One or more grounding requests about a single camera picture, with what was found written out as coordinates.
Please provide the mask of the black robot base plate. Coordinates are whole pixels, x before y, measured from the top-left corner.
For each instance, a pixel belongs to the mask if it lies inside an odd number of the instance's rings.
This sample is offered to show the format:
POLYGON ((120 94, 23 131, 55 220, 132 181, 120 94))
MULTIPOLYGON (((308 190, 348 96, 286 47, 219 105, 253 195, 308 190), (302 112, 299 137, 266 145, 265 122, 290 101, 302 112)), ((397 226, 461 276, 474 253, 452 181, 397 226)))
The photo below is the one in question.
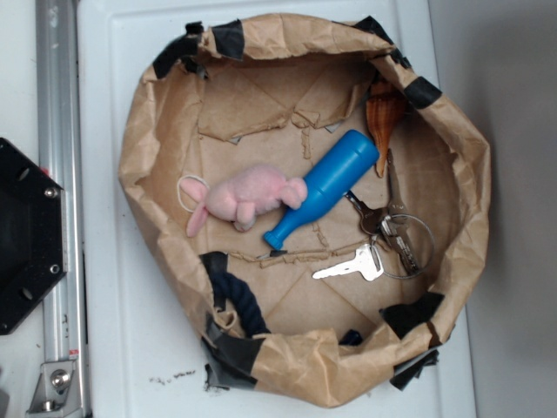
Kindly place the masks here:
POLYGON ((1 139, 1 335, 14 332, 65 275, 63 196, 1 139))

